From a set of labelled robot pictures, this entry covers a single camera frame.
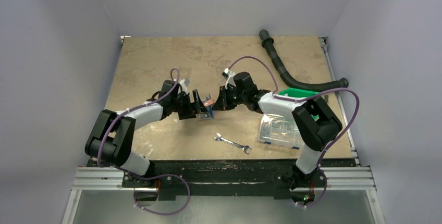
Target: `table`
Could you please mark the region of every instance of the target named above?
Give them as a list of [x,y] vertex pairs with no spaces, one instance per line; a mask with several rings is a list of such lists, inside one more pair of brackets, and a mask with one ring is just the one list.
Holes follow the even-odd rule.
[[[275,48],[291,75],[302,82],[330,81],[330,73],[315,36],[274,36]],[[189,89],[197,89],[204,98],[218,98],[219,86],[225,83],[221,73],[241,56],[255,56],[274,73],[279,90],[287,86],[277,74],[257,36],[198,36],[163,38],[125,38],[110,89],[107,108],[124,110],[140,105],[159,91],[170,70],[176,67],[181,78],[190,80]],[[257,61],[244,59],[233,68],[247,71],[259,89],[273,90],[273,81]],[[341,119],[335,95],[329,106]],[[301,150],[268,145],[257,141],[262,115],[248,111],[244,105],[234,110],[218,111],[211,120],[178,120],[176,113],[135,132],[132,150],[151,160],[187,159],[275,159],[298,158]],[[212,137],[223,137],[253,148],[250,155]],[[350,143],[345,134],[325,158],[351,158]]]

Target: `robotic arm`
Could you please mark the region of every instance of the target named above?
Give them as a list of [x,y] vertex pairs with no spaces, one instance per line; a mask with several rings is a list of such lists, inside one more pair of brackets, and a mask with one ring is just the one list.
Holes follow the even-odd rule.
[[[212,106],[213,110],[232,110],[237,105],[244,104],[253,112],[276,114],[293,119],[305,142],[305,147],[292,167],[293,173],[289,178],[292,180],[290,188],[294,189],[300,184],[310,182],[318,172],[317,164],[324,149],[342,130],[341,122],[327,103],[320,96],[305,103],[285,101],[275,97],[269,90],[259,90],[247,72],[235,74],[226,69],[223,76],[226,78],[226,84],[220,86],[218,99]],[[174,83],[175,81],[166,80],[159,96],[171,90]],[[102,160],[138,175],[146,174],[150,161],[131,151],[134,131],[151,122],[162,120],[173,112],[178,113],[180,120],[207,113],[206,105],[202,103],[197,90],[193,90],[192,93],[193,103],[190,101],[187,82],[182,80],[180,86],[176,86],[158,103],[136,109],[121,117],[111,129],[111,132],[115,132],[115,137],[106,138]],[[97,157],[106,130],[117,115],[123,112],[125,111],[100,112],[85,146],[87,155]]]

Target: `wall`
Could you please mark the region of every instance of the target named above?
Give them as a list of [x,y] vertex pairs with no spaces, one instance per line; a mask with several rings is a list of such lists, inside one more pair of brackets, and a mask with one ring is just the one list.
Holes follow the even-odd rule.
[[102,0],[121,35],[328,35],[347,0]]
[[100,0],[0,0],[0,223],[60,223],[119,35]]
[[329,37],[336,76],[361,97],[351,130],[388,223],[442,219],[441,18],[441,0],[349,0]]

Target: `black corrugated tube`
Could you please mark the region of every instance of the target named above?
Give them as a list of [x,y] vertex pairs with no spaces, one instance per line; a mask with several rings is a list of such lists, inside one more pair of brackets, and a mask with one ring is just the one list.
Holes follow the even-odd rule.
[[278,71],[279,75],[281,76],[282,80],[285,82],[287,86],[291,88],[316,91],[316,92],[322,92],[324,90],[330,90],[335,88],[348,87],[348,81],[345,78],[341,78],[339,81],[319,83],[319,84],[309,84],[297,81],[289,74],[289,72],[287,71],[286,67],[283,64],[283,61],[281,61],[281,58],[279,58],[278,53],[276,53],[276,49],[273,46],[274,40],[273,38],[270,37],[268,31],[261,30],[260,38],[261,38],[261,45],[267,51],[268,56],[272,60],[273,66],[275,66],[276,70]]

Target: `small box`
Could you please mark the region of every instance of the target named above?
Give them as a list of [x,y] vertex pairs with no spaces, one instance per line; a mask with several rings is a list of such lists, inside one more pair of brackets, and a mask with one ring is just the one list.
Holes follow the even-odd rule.
[[304,145],[295,121],[273,114],[263,115],[258,141],[295,149]]

